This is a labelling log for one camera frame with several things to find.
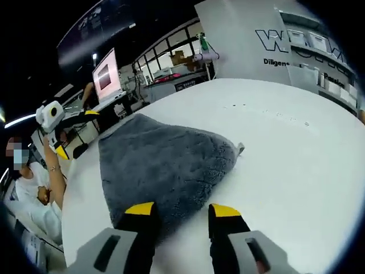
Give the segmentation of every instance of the gray microfiber cloth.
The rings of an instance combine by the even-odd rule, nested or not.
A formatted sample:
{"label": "gray microfiber cloth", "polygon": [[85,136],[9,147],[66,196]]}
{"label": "gray microfiber cloth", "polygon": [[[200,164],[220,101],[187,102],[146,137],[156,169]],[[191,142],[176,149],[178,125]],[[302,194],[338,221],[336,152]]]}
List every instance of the gray microfiber cloth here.
{"label": "gray microfiber cloth", "polygon": [[160,238],[200,210],[238,154],[226,138],[159,123],[142,114],[99,141],[100,172],[111,221],[129,207],[156,202]]}

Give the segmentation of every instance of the white table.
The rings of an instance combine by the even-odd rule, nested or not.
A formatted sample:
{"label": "white table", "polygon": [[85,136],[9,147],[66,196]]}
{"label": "white table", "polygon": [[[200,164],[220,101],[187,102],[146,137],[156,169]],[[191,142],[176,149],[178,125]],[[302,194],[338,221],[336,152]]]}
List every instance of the white table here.
{"label": "white table", "polygon": [[[206,208],[157,248],[151,273],[213,273],[207,210],[212,202],[239,210],[301,273],[326,272],[344,251],[365,193],[365,127],[348,111],[282,84],[217,79],[139,113],[216,132],[246,147]],[[68,265],[78,248],[111,227],[96,142],[71,169],[62,221]]]}

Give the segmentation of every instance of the wall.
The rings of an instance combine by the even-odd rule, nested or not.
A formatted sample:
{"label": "wall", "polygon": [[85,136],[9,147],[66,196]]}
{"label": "wall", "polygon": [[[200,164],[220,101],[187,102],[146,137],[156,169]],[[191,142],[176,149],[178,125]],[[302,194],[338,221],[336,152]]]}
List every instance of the wall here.
{"label": "wall", "polygon": [[[291,61],[285,27],[274,10],[274,3],[285,5],[285,2],[292,1],[209,0],[195,6],[208,42],[221,54],[214,64],[218,78],[290,84],[285,66],[264,64],[264,58],[284,64]],[[266,49],[258,34],[263,36],[263,31],[269,30],[275,40],[272,48]]]}

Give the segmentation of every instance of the fluorescent light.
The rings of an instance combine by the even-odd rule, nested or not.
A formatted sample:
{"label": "fluorescent light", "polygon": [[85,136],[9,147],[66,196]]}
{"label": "fluorescent light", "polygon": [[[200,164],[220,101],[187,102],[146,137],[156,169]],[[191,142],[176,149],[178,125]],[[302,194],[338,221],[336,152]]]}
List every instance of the fluorescent light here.
{"label": "fluorescent light", "polygon": [[5,177],[5,175],[6,175],[6,173],[7,173],[8,171],[9,171],[9,169],[7,168],[7,169],[6,169],[6,171],[4,172],[4,174],[1,176],[0,183],[1,183],[2,179],[4,179],[4,177]]}
{"label": "fluorescent light", "polygon": [[24,120],[26,120],[26,119],[32,118],[32,117],[35,117],[35,114],[31,114],[31,115],[28,115],[28,116],[25,116],[25,117],[21,117],[21,118],[19,118],[19,119],[17,119],[17,120],[14,120],[14,121],[12,121],[12,122],[10,122],[10,123],[6,124],[6,125],[4,126],[4,128],[11,127],[11,126],[13,126],[13,125],[15,125],[15,124],[17,124],[17,123],[20,123],[20,122],[22,122],[22,121],[24,121]]}

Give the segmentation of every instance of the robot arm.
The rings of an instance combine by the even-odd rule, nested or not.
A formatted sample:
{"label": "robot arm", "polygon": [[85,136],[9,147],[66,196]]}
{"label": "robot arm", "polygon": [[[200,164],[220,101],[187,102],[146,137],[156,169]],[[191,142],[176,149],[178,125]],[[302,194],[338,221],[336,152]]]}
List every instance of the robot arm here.
{"label": "robot arm", "polygon": [[60,141],[60,133],[67,127],[75,124],[86,123],[97,118],[96,111],[88,110],[85,112],[73,112],[66,114],[63,107],[57,101],[53,101],[46,106],[41,106],[36,111],[36,121],[48,133],[50,147],[63,159],[69,160],[66,150]]}
{"label": "robot arm", "polygon": [[[116,228],[82,246],[67,273],[148,274],[160,229],[156,204],[134,205]],[[260,231],[250,231],[233,208],[209,206],[209,237],[215,274],[299,274],[286,252]]]}

